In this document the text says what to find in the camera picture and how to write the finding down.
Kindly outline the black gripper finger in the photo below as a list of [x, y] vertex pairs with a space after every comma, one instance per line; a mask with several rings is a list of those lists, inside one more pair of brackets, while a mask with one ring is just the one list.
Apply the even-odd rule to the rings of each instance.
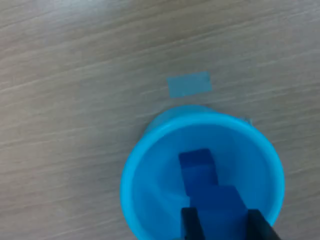
[[204, 240], [205, 235], [195, 207], [181, 209], [181, 239]]
[[247, 215], [248, 240], [281, 240], [258, 209], [249, 209]]

